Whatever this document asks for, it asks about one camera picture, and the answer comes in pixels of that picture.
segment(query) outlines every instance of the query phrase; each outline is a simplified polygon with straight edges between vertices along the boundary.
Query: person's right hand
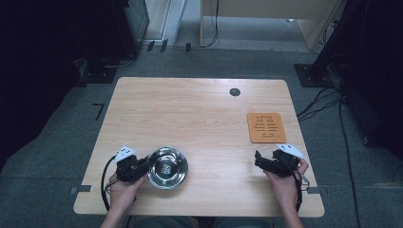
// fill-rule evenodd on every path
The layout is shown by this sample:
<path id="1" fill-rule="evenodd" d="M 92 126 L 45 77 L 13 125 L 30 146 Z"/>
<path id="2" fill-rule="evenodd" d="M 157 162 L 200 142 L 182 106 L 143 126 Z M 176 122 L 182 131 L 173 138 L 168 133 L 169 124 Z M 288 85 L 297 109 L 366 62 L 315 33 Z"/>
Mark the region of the person's right hand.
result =
<path id="1" fill-rule="evenodd" d="M 309 164 L 304 159 L 298 159 L 298 172 L 303 175 L 308 169 Z M 281 178 L 274 173 L 264 171 L 269 178 L 276 200 L 284 216 L 287 227 L 302 227 L 299 217 L 297 216 L 297 188 L 296 181 L 293 176 Z"/>

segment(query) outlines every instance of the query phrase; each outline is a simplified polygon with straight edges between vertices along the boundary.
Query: black equipment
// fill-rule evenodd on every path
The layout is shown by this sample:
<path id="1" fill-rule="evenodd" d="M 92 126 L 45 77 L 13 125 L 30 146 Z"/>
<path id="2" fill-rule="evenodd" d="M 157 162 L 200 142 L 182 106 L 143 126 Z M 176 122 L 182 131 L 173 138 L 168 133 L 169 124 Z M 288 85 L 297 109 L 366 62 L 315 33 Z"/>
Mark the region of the black equipment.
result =
<path id="1" fill-rule="evenodd" d="M 274 173 L 281 178 L 286 178 L 290 176 L 294 177 L 297 188 L 296 208 L 297 211 L 299 211 L 299 207 L 302 204 L 302 176 L 297 171 L 297 167 L 299 164 L 297 158 L 278 149 L 273 151 L 272 161 L 263 158 L 258 150 L 255 152 L 255 159 L 255 166 L 258 166 L 263 170 Z"/>
<path id="2" fill-rule="evenodd" d="M 147 157 L 137 160 L 135 155 L 131 155 L 117 163 L 116 174 L 118 180 L 123 182 L 135 182 L 148 172 L 150 161 Z"/>
<path id="3" fill-rule="evenodd" d="M 296 157 L 284 153 L 279 149 L 273 152 L 272 161 L 263 158 L 258 150 L 255 152 L 255 159 L 255 166 L 274 173 L 281 178 L 293 175 L 298 166 Z"/>
<path id="4" fill-rule="evenodd" d="M 137 157 L 135 155 L 131 155 L 121 161 L 118 161 L 117 163 L 117 179 L 109 182 L 106 186 L 104 184 L 105 181 L 105 175 L 106 175 L 106 170 L 109 167 L 109 164 L 116 158 L 116 156 L 113 156 L 110 158 L 110 160 L 106 163 L 104 172 L 102 174 L 101 178 L 101 197 L 104 202 L 105 208 L 108 211 L 109 210 L 109 203 L 107 202 L 106 198 L 106 192 L 109 191 L 109 187 L 116 183 L 117 181 L 123 181 L 123 182 L 135 182 L 142 176 L 144 176 L 149 169 L 149 160 L 148 156 L 137 160 Z"/>

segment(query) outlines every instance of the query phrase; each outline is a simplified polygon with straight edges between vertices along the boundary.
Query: finger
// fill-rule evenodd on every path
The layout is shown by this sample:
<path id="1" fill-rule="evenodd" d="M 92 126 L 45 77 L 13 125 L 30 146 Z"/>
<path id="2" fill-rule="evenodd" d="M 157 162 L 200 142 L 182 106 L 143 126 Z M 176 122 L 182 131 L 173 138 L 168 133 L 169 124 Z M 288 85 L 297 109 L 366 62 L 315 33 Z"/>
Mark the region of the finger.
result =
<path id="1" fill-rule="evenodd" d="M 140 186 L 143 184 L 144 181 L 145 181 L 145 175 L 140 177 L 138 180 L 136 180 L 133 183 L 133 187 L 136 188 L 136 189 L 140 188 Z"/>
<path id="2" fill-rule="evenodd" d="M 306 170 L 309 168 L 309 164 L 304 159 L 299 159 L 298 161 L 300 163 L 300 166 L 298 167 L 298 172 L 300 174 L 304 174 Z"/>

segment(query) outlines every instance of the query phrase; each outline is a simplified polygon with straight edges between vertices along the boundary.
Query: hand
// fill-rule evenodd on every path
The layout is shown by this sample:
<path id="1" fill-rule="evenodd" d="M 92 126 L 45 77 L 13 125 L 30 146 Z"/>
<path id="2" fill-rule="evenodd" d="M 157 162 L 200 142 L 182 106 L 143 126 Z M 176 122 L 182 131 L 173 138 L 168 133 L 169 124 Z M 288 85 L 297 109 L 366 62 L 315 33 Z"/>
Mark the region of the hand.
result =
<path id="1" fill-rule="evenodd" d="M 116 173 L 109 178 L 109 182 L 117 179 Z M 126 183 L 118 180 L 110 186 L 110 208 L 101 227 L 121 227 L 128 208 L 136 198 L 140 186 L 145 180 L 145 175 L 134 183 Z"/>
<path id="2" fill-rule="evenodd" d="M 116 173 L 109 178 L 109 182 L 117 179 Z M 127 183 L 118 180 L 110 186 L 110 208 L 120 208 L 127 211 L 137 196 L 140 186 L 145 180 L 145 176 L 139 178 L 134 183 Z"/>
<path id="3" fill-rule="evenodd" d="M 300 163 L 300 166 L 297 168 L 297 170 L 301 175 L 303 175 L 308 169 L 309 164 L 304 159 L 298 159 L 298 161 Z M 278 200 L 278 203 L 285 203 L 287 205 L 293 204 L 295 206 L 297 199 L 297 189 L 294 177 L 290 176 L 287 178 L 281 178 L 276 174 L 270 173 L 268 171 L 264 171 L 264 173 L 272 183 L 272 188 L 276 194 L 276 199 Z"/>
<path id="4" fill-rule="evenodd" d="M 303 175 L 308 169 L 309 164 L 304 159 L 298 159 L 298 161 L 300 166 L 297 170 Z M 272 184 L 272 189 L 276 195 L 276 200 L 278 201 L 278 205 L 284 217 L 286 227 L 303 227 L 297 215 L 297 188 L 294 177 L 281 178 L 268 171 L 264 171 L 264 173 Z"/>

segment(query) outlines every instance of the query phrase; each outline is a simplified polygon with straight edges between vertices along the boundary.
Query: forearm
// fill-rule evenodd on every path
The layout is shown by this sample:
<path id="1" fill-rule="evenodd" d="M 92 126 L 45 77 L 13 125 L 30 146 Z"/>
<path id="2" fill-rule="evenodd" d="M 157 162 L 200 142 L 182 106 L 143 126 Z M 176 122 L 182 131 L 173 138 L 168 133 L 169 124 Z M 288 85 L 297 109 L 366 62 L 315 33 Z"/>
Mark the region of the forearm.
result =
<path id="1" fill-rule="evenodd" d="M 287 228 L 301 228 L 303 224 L 298 216 L 295 205 L 281 205 L 280 206 L 282 218 Z"/>
<path id="2" fill-rule="evenodd" d="M 110 208 L 107 212 L 104 222 L 101 228 L 120 228 L 125 219 L 125 211 L 120 210 L 120 208 L 114 209 Z"/>

